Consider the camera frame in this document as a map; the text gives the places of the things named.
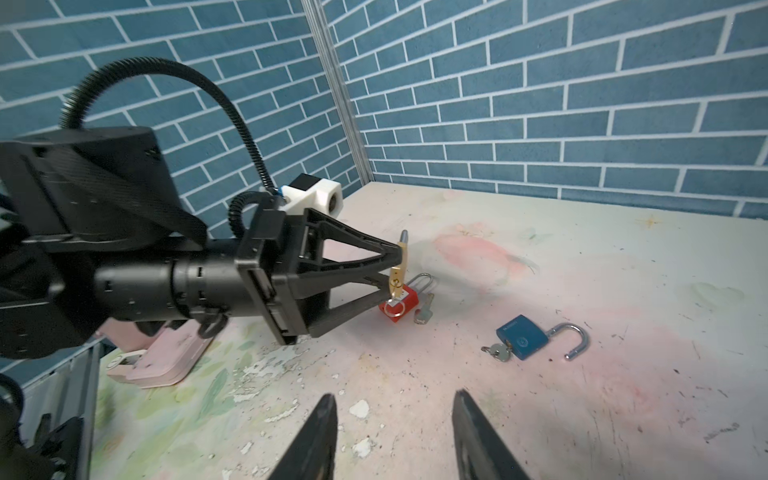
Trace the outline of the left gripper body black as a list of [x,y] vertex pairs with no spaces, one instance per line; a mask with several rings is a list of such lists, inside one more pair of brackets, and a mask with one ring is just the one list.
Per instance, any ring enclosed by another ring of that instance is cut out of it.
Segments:
[[257,312],[282,345],[308,335],[329,309],[330,290],[311,293],[298,273],[306,232],[303,217],[258,204],[235,257]]

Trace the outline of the large brass padlock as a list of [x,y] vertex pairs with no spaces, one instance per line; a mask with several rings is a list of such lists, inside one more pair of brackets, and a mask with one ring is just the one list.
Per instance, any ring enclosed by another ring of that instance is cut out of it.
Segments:
[[408,295],[408,292],[405,289],[405,276],[408,264],[408,240],[408,231],[403,230],[398,241],[402,258],[398,265],[391,268],[389,274],[390,299],[384,304],[384,313],[393,321],[397,321],[403,315],[405,311],[404,298]]

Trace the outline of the red padlock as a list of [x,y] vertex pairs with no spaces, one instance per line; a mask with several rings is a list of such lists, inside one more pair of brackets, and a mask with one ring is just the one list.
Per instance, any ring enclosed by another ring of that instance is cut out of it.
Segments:
[[406,282],[399,295],[381,303],[378,308],[386,318],[397,323],[421,303],[421,297],[426,295],[437,281],[438,279],[430,273],[419,273]]

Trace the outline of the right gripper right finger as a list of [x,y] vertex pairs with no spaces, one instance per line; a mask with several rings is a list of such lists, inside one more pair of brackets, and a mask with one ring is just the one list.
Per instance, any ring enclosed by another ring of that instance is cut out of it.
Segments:
[[467,390],[455,393],[451,418],[459,479],[529,480]]

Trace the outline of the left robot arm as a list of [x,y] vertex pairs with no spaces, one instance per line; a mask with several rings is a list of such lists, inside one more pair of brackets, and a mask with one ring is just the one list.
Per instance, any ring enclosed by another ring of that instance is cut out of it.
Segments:
[[[154,131],[85,128],[91,105],[133,77],[167,75],[217,102],[262,187],[237,194],[231,237],[212,240],[182,206]],[[110,319],[147,336],[196,322],[203,339],[233,317],[263,318],[278,342],[320,337],[392,294],[402,246],[338,219],[337,183],[300,174],[277,187],[245,121],[197,70],[135,57],[88,75],[57,130],[1,146],[1,354],[51,355]]]

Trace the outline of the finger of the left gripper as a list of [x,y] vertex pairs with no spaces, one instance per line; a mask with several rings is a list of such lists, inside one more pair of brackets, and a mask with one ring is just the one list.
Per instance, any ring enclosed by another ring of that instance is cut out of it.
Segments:
[[[275,336],[319,338],[358,315],[377,307],[390,297],[388,277],[382,273],[341,276],[328,272],[275,276]],[[362,285],[372,290],[340,303],[332,290],[345,285]]]
[[[372,255],[359,260],[336,261],[324,257],[324,243],[334,241]],[[352,282],[399,265],[402,248],[391,242],[355,230],[335,218],[308,208],[305,210],[305,274]]]

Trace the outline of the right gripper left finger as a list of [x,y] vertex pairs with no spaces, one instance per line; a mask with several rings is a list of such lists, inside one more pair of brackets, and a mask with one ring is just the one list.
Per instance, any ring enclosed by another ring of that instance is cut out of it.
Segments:
[[324,394],[273,469],[269,480],[334,478],[338,436],[337,404]]

